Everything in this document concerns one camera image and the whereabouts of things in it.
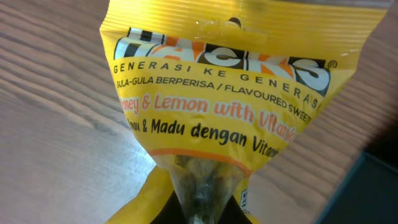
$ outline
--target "orange curved line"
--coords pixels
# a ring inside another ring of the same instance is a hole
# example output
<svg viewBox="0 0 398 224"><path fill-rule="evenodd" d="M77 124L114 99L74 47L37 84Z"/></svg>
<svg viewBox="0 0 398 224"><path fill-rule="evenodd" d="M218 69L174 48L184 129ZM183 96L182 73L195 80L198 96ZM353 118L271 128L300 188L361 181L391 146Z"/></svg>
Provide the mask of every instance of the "orange curved line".
<svg viewBox="0 0 398 224"><path fill-rule="evenodd" d="M228 156L222 156L222 155L215 154L215 153L201 152L201 151L190 150L190 149L163 148L163 149L149 150L148 154L150 156L159 156L159 155L166 155L166 154L170 155L171 154L171 155L201 157L204 159L213 159L216 161L236 165L239 168L241 168L247 176L251 175L251 170L249 168L247 168L245 165L243 165L241 162L239 162L235 159L232 159Z"/></svg>

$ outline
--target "brown wooden surface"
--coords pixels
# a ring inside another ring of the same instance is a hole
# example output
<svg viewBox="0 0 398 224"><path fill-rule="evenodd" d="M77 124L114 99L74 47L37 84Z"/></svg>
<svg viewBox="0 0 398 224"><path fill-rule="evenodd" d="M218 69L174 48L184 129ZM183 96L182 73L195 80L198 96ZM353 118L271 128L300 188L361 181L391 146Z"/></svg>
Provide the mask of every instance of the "brown wooden surface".
<svg viewBox="0 0 398 224"><path fill-rule="evenodd" d="M99 26L108 0L0 0L0 223L103 223L153 162L128 130ZM311 223L396 117L398 4L331 105L254 174L263 223Z"/></svg>

